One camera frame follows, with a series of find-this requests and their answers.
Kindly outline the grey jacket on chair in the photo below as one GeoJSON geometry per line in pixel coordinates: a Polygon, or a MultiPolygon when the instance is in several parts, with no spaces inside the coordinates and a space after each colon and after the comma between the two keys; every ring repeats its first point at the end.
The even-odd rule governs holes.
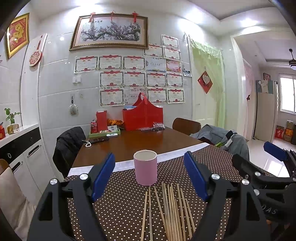
{"type": "Polygon", "coordinates": [[[197,133],[190,137],[208,142],[233,155],[238,154],[249,161],[249,149],[245,137],[239,135],[235,130],[226,130],[212,125],[204,125],[197,133]]]}

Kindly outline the white refrigerator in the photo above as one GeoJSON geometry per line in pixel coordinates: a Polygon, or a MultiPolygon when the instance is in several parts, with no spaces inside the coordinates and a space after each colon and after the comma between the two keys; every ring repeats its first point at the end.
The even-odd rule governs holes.
{"type": "Polygon", "coordinates": [[[254,138],[272,142],[278,119],[278,82],[256,80],[256,120],[254,138]]]}

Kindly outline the beige cushioned chair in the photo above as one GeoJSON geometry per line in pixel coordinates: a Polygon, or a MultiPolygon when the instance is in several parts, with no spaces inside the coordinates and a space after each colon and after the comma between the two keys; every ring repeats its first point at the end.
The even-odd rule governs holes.
{"type": "Polygon", "coordinates": [[[27,240],[36,206],[20,189],[9,164],[1,159],[1,211],[12,230],[21,240],[27,240]]]}

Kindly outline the brown polka dot mat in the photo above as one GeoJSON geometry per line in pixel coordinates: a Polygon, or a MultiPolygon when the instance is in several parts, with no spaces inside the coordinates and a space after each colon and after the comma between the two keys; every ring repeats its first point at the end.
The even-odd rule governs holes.
{"type": "MultiPolygon", "coordinates": [[[[233,167],[233,156],[229,152],[218,149],[212,145],[206,145],[205,147],[191,153],[199,163],[204,164],[212,173],[220,175],[223,179],[251,185],[251,183],[243,179],[239,172],[233,167]]],[[[184,197],[187,198],[189,202],[196,228],[205,211],[207,204],[196,194],[191,179],[187,173],[187,169],[184,165],[184,154],[180,157],[159,162],[157,164],[157,182],[150,186],[153,240],[168,240],[153,186],[157,189],[164,216],[165,210],[162,194],[162,182],[166,185],[173,185],[179,215],[180,206],[177,184],[179,184],[179,187],[182,188],[184,197]]],[[[253,190],[257,196],[259,191],[254,188],[253,190]]],[[[93,203],[95,214],[107,237],[106,240],[140,240],[146,191],[148,195],[144,240],[149,240],[149,186],[142,186],[137,183],[134,169],[117,171],[111,174],[102,197],[93,203]]],[[[222,215],[220,227],[216,233],[215,240],[224,240],[223,238],[228,221],[230,206],[231,199],[227,198],[224,204],[224,213],[222,215]]],[[[183,212],[186,240],[192,240],[189,238],[184,206],[183,212]]]]}

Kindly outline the black jacket on chair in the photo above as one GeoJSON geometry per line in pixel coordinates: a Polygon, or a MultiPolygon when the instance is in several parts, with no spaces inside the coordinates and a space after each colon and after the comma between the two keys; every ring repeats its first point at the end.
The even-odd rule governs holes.
{"type": "Polygon", "coordinates": [[[86,140],[86,137],[80,126],[73,127],[57,137],[52,159],[57,170],[64,178],[68,176],[83,145],[83,140],[86,140]]]}

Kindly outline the white black cabinet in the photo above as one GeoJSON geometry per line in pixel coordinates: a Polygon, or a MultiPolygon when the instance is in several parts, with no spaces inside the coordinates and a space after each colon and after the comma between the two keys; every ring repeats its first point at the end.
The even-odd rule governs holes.
{"type": "Polygon", "coordinates": [[[1,139],[1,158],[12,169],[24,196],[37,205],[49,181],[55,178],[38,124],[22,126],[1,139]]]}

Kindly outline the brown wooden chair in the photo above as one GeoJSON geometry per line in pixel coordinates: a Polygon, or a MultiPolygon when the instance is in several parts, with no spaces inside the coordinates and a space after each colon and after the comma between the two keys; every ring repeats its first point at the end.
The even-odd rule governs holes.
{"type": "Polygon", "coordinates": [[[172,124],[172,129],[190,136],[191,134],[199,132],[201,124],[193,120],[175,118],[172,124]]]}

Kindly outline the black phone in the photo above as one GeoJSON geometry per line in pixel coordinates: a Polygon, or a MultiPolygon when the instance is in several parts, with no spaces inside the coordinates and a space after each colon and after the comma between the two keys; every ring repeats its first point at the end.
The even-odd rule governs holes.
{"type": "Polygon", "coordinates": [[[103,137],[97,137],[97,138],[90,138],[89,139],[89,142],[90,144],[96,144],[96,143],[100,143],[100,142],[105,142],[105,141],[108,141],[109,140],[109,137],[107,136],[103,136],[103,137]]]}

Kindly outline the green tray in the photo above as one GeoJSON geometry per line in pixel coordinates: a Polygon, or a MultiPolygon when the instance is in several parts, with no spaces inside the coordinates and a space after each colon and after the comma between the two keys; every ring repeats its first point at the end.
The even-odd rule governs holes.
{"type": "Polygon", "coordinates": [[[100,138],[100,137],[116,137],[121,134],[120,129],[118,128],[115,131],[105,130],[99,133],[89,133],[88,138],[100,138]]]}

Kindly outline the red cola can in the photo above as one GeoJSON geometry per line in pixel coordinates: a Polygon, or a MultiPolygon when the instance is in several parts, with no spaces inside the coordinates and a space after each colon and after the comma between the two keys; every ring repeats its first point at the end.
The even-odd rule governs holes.
{"type": "Polygon", "coordinates": [[[97,132],[98,132],[97,120],[93,120],[93,121],[91,122],[90,133],[97,133],[97,132]]]}

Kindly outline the pink cylindrical cup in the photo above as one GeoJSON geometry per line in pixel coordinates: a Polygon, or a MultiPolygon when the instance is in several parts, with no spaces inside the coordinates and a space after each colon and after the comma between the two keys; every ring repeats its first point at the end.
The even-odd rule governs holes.
{"type": "Polygon", "coordinates": [[[151,186],[157,182],[157,156],[157,153],[151,150],[140,150],[133,155],[138,184],[151,186]]]}

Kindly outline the red diamond door decoration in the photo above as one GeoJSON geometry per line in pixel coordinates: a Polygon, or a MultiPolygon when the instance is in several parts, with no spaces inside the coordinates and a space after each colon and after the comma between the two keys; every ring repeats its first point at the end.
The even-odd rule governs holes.
{"type": "Polygon", "coordinates": [[[213,82],[206,71],[204,71],[203,74],[199,77],[198,83],[201,85],[206,94],[209,92],[213,85],[213,82]]]}

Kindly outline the red tissue box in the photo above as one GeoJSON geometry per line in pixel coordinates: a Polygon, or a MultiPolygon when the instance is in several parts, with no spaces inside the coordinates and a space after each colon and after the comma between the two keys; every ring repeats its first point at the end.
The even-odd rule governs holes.
{"type": "Polygon", "coordinates": [[[3,123],[0,123],[0,140],[6,137],[5,129],[3,127],[3,123]]]}

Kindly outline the potted green plant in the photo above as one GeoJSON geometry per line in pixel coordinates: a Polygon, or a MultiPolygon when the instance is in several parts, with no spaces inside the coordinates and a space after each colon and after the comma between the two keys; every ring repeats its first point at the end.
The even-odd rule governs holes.
{"type": "Polygon", "coordinates": [[[20,127],[19,124],[15,123],[15,116],[20,115],[20,112],[11,112],[10,108],[5,108],[4,111],[6,112],[6,121],[10,122],[10,125],[7,126],[7,132],[9,135],[15,134],[19,132],[20,127]]]}

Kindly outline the green door curtain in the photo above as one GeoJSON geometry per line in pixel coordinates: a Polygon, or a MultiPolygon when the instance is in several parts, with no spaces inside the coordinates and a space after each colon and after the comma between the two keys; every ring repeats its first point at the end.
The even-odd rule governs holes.
{"type": "Polygon", "coordinates": [[[225,74],[222,52],[207,44],[190,41],[197,82],[216,104],[213,125],[224,128],[226,118],[225,74]]]}

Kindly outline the red gift bag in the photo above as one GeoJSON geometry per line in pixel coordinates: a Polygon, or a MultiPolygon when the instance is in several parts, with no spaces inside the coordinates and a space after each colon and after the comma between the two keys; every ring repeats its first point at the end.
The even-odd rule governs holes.
{"type": "Polygon", "coordinates": [[[154,123],[164,123],[163,108],[153,105],[143,92],[139,93],[132,108],[122,110],[122,115],[126,131],[152,128],[154,123]]]}

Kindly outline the framed plum blossom painting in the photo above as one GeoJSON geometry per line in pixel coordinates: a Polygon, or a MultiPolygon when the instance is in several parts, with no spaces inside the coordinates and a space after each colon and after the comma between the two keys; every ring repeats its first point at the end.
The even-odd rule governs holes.
{"type": "Polygon", "coordinates": [[[69,50],[94,47],[149,48],[148,18],[132,14],[95,14],[80,16],[69,50]]]}

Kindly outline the gold framed red picture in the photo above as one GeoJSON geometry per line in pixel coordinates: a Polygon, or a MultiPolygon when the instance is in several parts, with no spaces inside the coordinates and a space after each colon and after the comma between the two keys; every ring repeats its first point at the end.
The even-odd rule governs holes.
{"type": "Polygon", "coordinates": [[[23,14],[14,18],[9,25],[5,35],[6,56],[8,59],[29,43],[29,18],[30,13],[23,14]]]}

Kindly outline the hanging wall brush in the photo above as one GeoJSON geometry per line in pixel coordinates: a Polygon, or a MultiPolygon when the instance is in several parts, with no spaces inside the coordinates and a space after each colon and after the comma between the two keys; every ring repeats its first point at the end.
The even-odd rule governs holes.
{"type": "Polygon", "coordinates": [[[78,114],[78,106],[74,104],[74,96],[71,96],[71,104],[69,106],[69,113],[70,115],[77,115],[78,114]]]}

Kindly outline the red round wall ornament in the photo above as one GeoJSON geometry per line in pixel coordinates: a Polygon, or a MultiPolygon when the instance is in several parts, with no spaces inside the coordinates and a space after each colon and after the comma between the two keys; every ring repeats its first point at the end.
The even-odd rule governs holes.
{"type": "Polygon", "coordinates": [[[36,49],[34,50],[34,52],[31,54],[29,58],[29,67],[35,67],[41,61],[41,58],[43,56],[44,39],[45,39],[45,35],[41,35],[36,49]]]}

